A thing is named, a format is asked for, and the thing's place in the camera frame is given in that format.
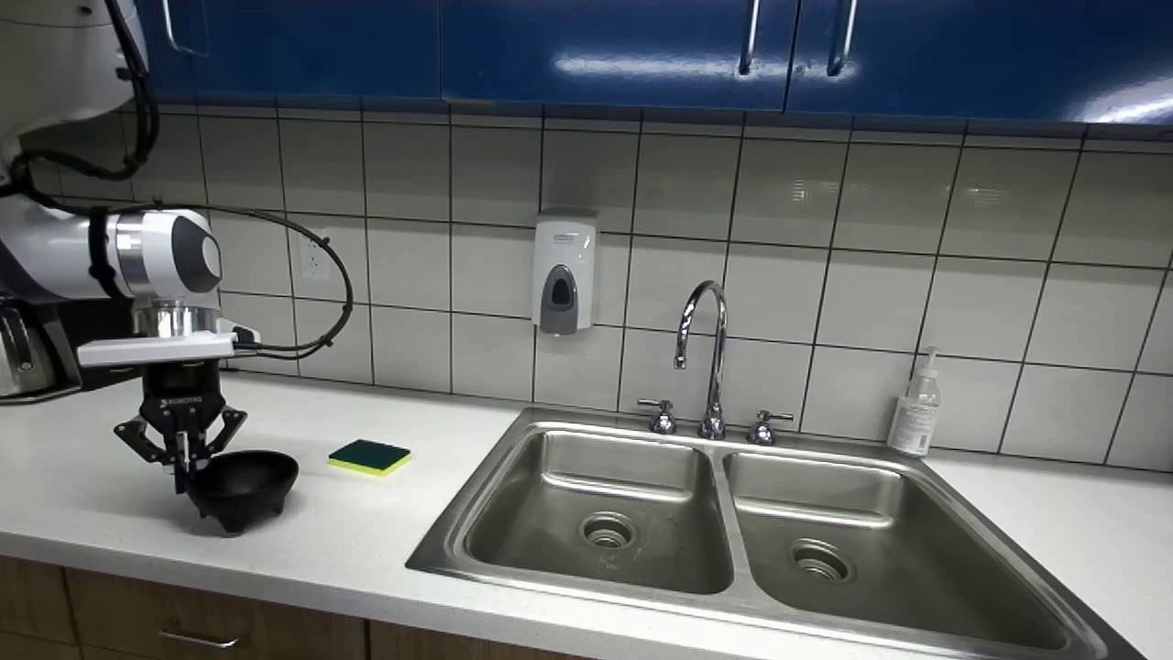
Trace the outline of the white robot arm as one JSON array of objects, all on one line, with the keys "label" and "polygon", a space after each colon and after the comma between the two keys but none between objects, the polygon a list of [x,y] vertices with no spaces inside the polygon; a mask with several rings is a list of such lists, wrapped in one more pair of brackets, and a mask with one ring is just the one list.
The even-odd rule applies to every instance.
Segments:
[{"label": "white robot arm", "polygon": [[82,201],[42,182],[129,182],[159,130],[134,0],[0,0],[4,295],[137,312],[126,337],[82,342],[74,358],[142,370],[142,402],[119,436],[188,492],[241,425],[219,395],[234,353],[215,303],[219,241],[197,207]]}]

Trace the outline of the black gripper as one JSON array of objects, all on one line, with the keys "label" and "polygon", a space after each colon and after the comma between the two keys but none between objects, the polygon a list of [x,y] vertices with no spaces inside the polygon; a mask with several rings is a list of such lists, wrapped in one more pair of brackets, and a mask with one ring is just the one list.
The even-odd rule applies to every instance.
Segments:
[{"label": "black gripper", "polygon": [[151,364],[142,373],[140,416],[119,420],[142,463],[174,466],[175,492],[188,494],[193,471],[206,470],[241,427],[246,413],[219,395],[219,367],[206,364]]}]

